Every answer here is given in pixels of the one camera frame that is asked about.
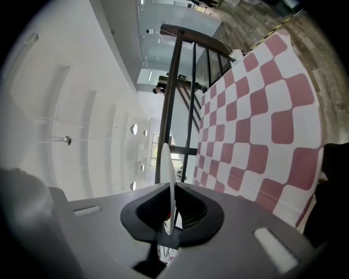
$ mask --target white wall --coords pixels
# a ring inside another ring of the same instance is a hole
[[[129,155],[149,138],[132,138],[129,125],[138,123],[141,133],[150,121],[90,2],[51,2],[16,47],[33,32],[39,40],[14,77],[9,82],[11,70],[1,75],[1,166],[24,169],[62,188],[69,200],[129,191],[136,180],[145,186],[138,154]],[[16,52],[6,69],[13,69],[14,61]],[[49,142],[66,135],[73,138],[71,146]]]
[[[164,106],[164,96],[162,94],[139,91],[138,100],[149,118],[161,120]]]
[[[159,82],[160,76],[165,76],[168,72],[161,70],[152,70],[152,69],[141,69],[140,75],[138,77],[138,84],[150,84],[156,86]]]
[[[141,70],[143,55],[141,50],[137,0],[90,0],[93,7],[100,2],[109,33],[112,35],[122,57],[123,63],[133,82],[136,84]]]

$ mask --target metal railing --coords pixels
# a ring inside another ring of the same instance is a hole
[[[157,156],[157,166],[155,170],[155,183],[160,183],[160,165],[161,165],[161,149],[164,143],[169,144],[170,152],[173,154],[184,155],[183,169],[181,182],[185,180],[186,167],[188,164],[188,156],[196,155],[197,148],[190,148],[191,130],[193,124],[193,114],[195,110],[195,78],[196,78],[196,46],[201,46],[206,49],[207,53],[207,71],[208,71],[208,88],[210,88],[217,80],[219,80],[229,69],[231,69],[230,61],[234,61],[229,57],[232,50],[230,50],[221,41],[218,41],[210,36],[190,30],[187,28],[173,26],[173,25],[162,25],[161,34],[176,36],[176,43],[173,49],[173,55],[170,65],[169,77],[167,80],[166,94],[164,99],[163,114],[161,117],[160,133],[158,140],[158,156]],[[175,101],[175,92],[177,86],[177,76],[180,61],[180,53],[182,50],[183,42],[194,43],[192,49],[192,80],[190,88],[190,102],[189,102],[189,115],[188,115],[188,126],[186,130],[186,143],[185,147],[179,147],[176,145],[170,145],[170,130],[173,112],[173,103]],[[219,63],[219,76],[213,82],[211,80],[211,67],[210,67],[210,57],[209,50],[213,51],[218,56]],[[224,70],[222,67],[221,56],[225,57],[229,63],[229,66]]]

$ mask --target black handrail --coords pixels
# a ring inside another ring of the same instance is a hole
[[[190,94],[190,107],[189,107],[189,116],[194,113],[194,100],[195,100],[195,77],[196,77],[196,43],[194,43],[194,47],[192,48],[192,67],[191,67],[191,94]],[[190,147],[190,138],[191,138],[191,127],[192,127],[192,119],[188,118],[188,133],[186,135],[186,143],[185,147]],[[183,169],[182,176],[180,178],[180,182],[184,182],[185,173],[186,173],[186,165],[188,164],[188,154],[184,155],[183,160]]]
[[[188,99],[189,99],[189,102],[190,102],[190,94],[188,93],[188,91],[186,90],[185,87],[183,87],[183,90],[184,90],[185,94],[187,95],[187,97],[188,97]],[[195,94],[194,94],[194,99],[195,99],[195,102],[196,102],[196,104],[198,105],[198,107],[201,109],[200,103],[199,103],[197,97],[195,96]],[[194,111],[195,111],[195,113],[196,113],[196,116],[197,116],[198,119],[200,120],[200,119],[201,119],[201,116],[200,116],[199,112],[197,111],[196,106],[194,106]]]
[[[202,46],[206,49],[206,58],[207,58],[207,66],[208,66],[208,88],[212,86],[219,78],[225,74],[231,67],[228,67],[225,71],[222,68],[222,62],[220,56],[225,57],[229,61],[234,61],[231,57],[229,57],[231,51],[228,49],[226,45],[224,45],[221,41],[218,41],[212,37],[204,35],[202,33],[172,25],[162,25],[161,26],[161,34],[164,35],[173,35],[176,36],[176,44],[174,45],[169,77],[167,80],[166,94],[164,99],[164,107],[163,114],[161,118],[160,124],[160,133],[158,139],[158,157],[157,157],[157,166],[155,170],[155,183],[160,183],[160,165],[161,165],[161,150],[164,143],[169,144],[170,140],[170,129],[171,129],[171,120],[172,120],[172,112],[173,112],[173,103],[175,101],[175,93],[176,93],[176,84],[177,84],[177,76],[178,76],[178,68],[180,61],[180,52],[182,50],[182,43],[184,41],[189,43],[194,43],[193,53],[192,53],[192,81],[190,88],[190,106],[188,115],[188,129],[187,129],[187,137],[185,147],[179,147],[175,145],[169,145],[170,152],[175,154],[184,155],[183,161],[183,169],[182,169],[182,177],[181,182],[185,180],[186,167],[188,164],[188,156],[195,156],[197,153],[197,148],[190,148],[190,140],[191,140],[191,131],[192,131],[192,123],[194,121],[194,111],[199,115],[198,111],[195,108],[195,100],[198,103],[198,100],[195,96],[195,78],[196,78],[196,47]],[[212,82],[211,72],[210,72],[210,59],[209,59],[209,50],[213,51],[218,55],[218,63],[219,63],[219,77]]]
[[[188,104],[188,102],[186,101],[186,98],[183,96],[183,93],[182,93],[182,91],[180,90],[180,88],[179,88],[178,86],[177,86],[177,90],[178,90],[180,96],[182,97],[182,100],[183,100],[183,102],[184,102],[186,108],[189,110],[189,104]],[[192,120],[194,121],[194,125],[195,125],[197,131],[199,131],[198,123],[196,122],[195,118],[193,118]]]
[[[169,143],[170,128],[172,120],[173,103],[175,101],[176,82],[178,76],[178,67],[180,60],[180,51],[182,50],[184,32],[178,32],[176,43],[173,49],[171,59],[169,79],[166,86],[166,94],[164,98],[163,113],[161,116],[160,132],[158,139],[158,157],[157,166],[155,168],[155,183],[160,183],[160,165],[161,165],[161,151],[164,143]]]

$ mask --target red square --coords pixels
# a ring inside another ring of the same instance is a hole
[[[231,163],[233,157],[233,143],[224,143],[222,147],[221,162]]]
[[[306,106],[314,103],[315,98],[305,74],[299,74],[285,80],[293,107]]]
[[[216,184],[214,185],[214,191],[223,193],[224,189],[225,189],[224,184],[216,180]]]
[[[213,156],[214,142],[207,143],[206,155],[209,157]]]
[[[270,179],[264,179],[255,203],[273,212],[284,189],[283,184]]]
[[[209,92],[209,95],[211,96],[211,99],[217,95],[216,85],[214,85],[213,87],[211,87],[210,92]]]
[[[203,129],[203,132],[202,132],[202,141],[207,142],[207,139],[208,139],[208,128]]]
[[[205,94],[203,94],[202,99],[201,99],[201,106],[203,107],[205,105]]]
[[[202,172],[200,183],[204,187],[206,187],[207,178],[208,178],[208,174],[206,172]]]
[[[312,196],[309,197],[309,199],[308,199],[308,201],[307,201],[307,203],[306,203],[306,205],[305,205],[305,207],[304,207],[304,209],[303,209],[303,211],[302,211],[300,217],[298,218],[298,220],[297,220],[297,222],[296,222],[296,228],[298,227],[298,225],[299,225],[299,223],[302,221],[302,219],[303,219],[303,217],[304,217],[306,211],[308,210],[309,205],[310,205],[310,203],[311,203],[311,200],[312,200]]]
[[[233,70],[229,70],[224,76],[225,88],[229,87],[234,83]]]
[[[251,116],[266,113],[268,111],[267,94],[264,88],[250,95]]]
[[[260,69],[265,86],[282,80],[282,75],[274,60],[268,61],[266,64],[262,65]]]
[[[216,126],[216,140],[217,142],[222,142],[224,140],[225,126],[224,124]]]
[[[277,34],[271,36],[264,43],[267,45],[274,57],[287,49],[287,45]]]
[[[250,118],[236,122],[235,142],[250,142],[251,121]]]
[[[267,166],[268,151],[266,145],[251,144],[247,169],[259,174],[264,173]]]
[[[244,173],[244,170],[232,167],[229,173],[228,186],[236,191],[239,191],[242,179],[244,178]]]
[[[298,147],[293,152],[290,176],[287,184],[309,190],[315,179],[318,149]]]
[[[217,108],[223,107],[225,105],[225,91],[220,93],[217,97]]]
[[[197,145],[197,153],[200,154],[200,151],[201,151],[201,142],[199,142]]]
[[[209,115],[209,126],[213,126],[216,125],[216,121],[217,121],[217,111],[212,112]]]
[[[246,72],[250,72],[258,66],[257,58],[253,52],[247,55],[247,57],[243,61]]]
[[[272,114],[272,142],[291,144],[293,138],[292,110],[274,112]]]
[[[236,106],[236,101],[231,102],[226,106],[226,120],[233,121],[238,117],[238,110]]]
[[[218,166],[219,166],[219,162],[212,160],[211,161],[211,165],[209,168],[209,174],[212,175],[213,177],[217,177],[217,171],[218,171]]]
[[[236,96],[241,98],[250,92],[249,82],[247,77],[243,77],[241,80],[236,82]]]
[[[205,157],[204,156],[200,156],[200,158],[198,160],[198,168],[203,169],[204,163],[205,163]]]
[[[209,114],[209,108],[210,108],[210,102],[208,102],[207,104],[205,104],[205,115]]]

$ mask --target wooden floor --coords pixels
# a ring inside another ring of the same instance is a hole
[[[240,1],[236,7],[222,2],[214,16],[220,18],[222,24],[213,37],[244,52],[289,17],[279,16],[262,3],[252,5],[245,1]],[[324,143],[349,142],[349,83],[341,60],[306,11],[287,21],[280,29],[290,33],[294,50],[316,89]]]

